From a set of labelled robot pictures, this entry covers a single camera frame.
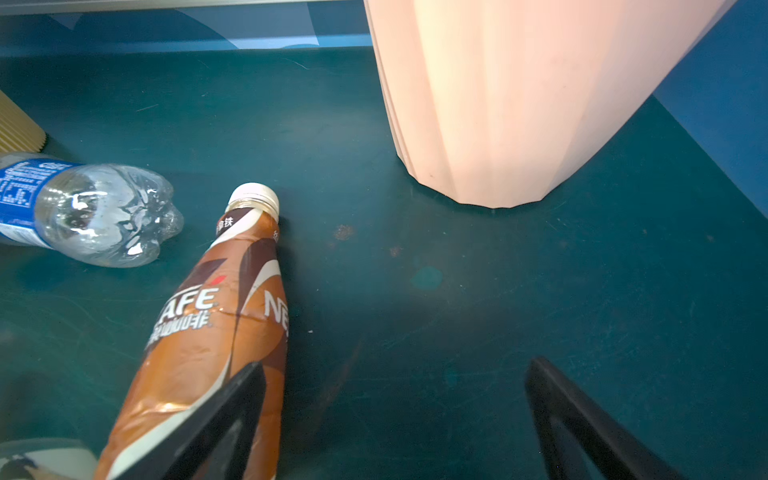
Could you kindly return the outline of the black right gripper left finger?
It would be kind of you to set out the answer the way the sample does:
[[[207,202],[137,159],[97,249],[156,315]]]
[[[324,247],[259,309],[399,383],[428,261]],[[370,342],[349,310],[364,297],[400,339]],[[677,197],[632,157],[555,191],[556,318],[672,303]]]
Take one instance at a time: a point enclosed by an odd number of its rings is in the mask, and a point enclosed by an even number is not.
[[[149,449],[118,479],[242,479],[266,392],[259,362],[243,367],[191,417]]]

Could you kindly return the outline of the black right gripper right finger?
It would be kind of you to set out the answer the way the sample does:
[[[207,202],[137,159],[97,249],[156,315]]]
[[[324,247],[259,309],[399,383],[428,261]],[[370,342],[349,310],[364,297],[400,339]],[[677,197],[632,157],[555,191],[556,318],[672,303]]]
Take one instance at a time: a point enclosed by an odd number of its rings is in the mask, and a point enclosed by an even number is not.
[[[683,477],[548,359],[531,360],[525,391],[550,479],[589,479],[586,459],[605,479]]]

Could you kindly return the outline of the clear bottle green cap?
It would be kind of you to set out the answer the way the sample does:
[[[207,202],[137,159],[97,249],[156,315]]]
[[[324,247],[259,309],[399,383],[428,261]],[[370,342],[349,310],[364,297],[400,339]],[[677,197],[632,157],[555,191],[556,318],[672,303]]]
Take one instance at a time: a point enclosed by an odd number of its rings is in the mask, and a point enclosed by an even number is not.
[[[98,460],[82,442],[37,438],[1,444],[2,479],[78,479],[94,477]]]

